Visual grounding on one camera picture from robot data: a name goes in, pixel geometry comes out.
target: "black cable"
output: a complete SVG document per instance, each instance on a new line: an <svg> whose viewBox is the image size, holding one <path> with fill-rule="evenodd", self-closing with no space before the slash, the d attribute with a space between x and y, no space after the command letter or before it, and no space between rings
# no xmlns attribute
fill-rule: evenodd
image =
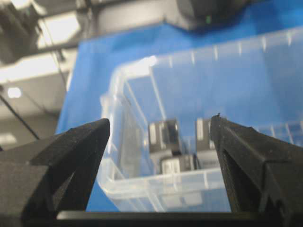
<svg viewBox="0 0 303 227"><path fill-rule="evenodd" d="M4 103L4 105L11 111L11 113L24 125L24 127L27 128L27 130L30 131L30 133L39 140L39 137L37 134L31 129L31 127L22 119L22 117L19 116L19 114L16 113L16 111L11 107L11 105L3 98L2 95L0 95L0 100Z"/></svg>

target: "black equipment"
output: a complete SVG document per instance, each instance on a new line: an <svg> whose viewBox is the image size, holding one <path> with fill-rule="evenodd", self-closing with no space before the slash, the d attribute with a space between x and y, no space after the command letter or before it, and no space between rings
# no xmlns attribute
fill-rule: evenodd
<svg viewBox="0 0 303 227"><path fill-rule="evenodd" d="M232 213L85 212L109 137L102 119L0 152L2 227L301 226L302 148L215 116Z"/></svg>

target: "ceiling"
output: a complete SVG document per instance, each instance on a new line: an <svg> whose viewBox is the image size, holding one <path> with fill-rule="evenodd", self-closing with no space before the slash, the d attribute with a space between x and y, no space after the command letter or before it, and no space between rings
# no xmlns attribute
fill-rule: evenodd
<svg viewBox="0 0 303 227"><path fill-rule="evenodd" d="M13 0L12 2L20 8L32 1ZM48 17L39 20L38 23L42 29L37 41L39 48L67 42L80 30L75 12ZM58 114L69 88L77 52L77 49L63 50L63 61L58 60L56 53L49 52L25 57L14 64L0 67L0 86L4 87L3 97L22 117L49 112ZM21 90L20 98L8 97L8 89L12 87ZM13 117L7 107L0 102L0 121Z"/></svg>

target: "blue tablecloth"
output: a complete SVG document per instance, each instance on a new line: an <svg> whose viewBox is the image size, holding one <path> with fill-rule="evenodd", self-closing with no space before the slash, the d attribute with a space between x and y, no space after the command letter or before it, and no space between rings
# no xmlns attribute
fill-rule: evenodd
<svg viewBox="0 0 303 227"><path fill-rule="evenodd" d="M56 133L100 118L100 96L107 91L113 70L125 62L301 25L302 0L266 0L249 6L229 24L207 31L186 32L161 24L82 42ZM95 182L87 210L117 208Z"/></svg>

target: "fluorescent light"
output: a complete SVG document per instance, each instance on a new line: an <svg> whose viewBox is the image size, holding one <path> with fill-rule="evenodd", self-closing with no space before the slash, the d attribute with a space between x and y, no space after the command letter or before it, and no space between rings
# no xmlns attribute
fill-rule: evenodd
<svg viewBox="0 0 303 227"><path fill-rule="evenodd" d="M17 139L12 133L7 132L0 134L1 145L14 144L14 143L17 143Z"/></svg>
<svg viewBox="0 0 303 227"><path fill-rule="evenodd" d="M8 89L8 96L9 98L20 98L22 95L22 92L20 88L18 87L10 87Z"/></svg>

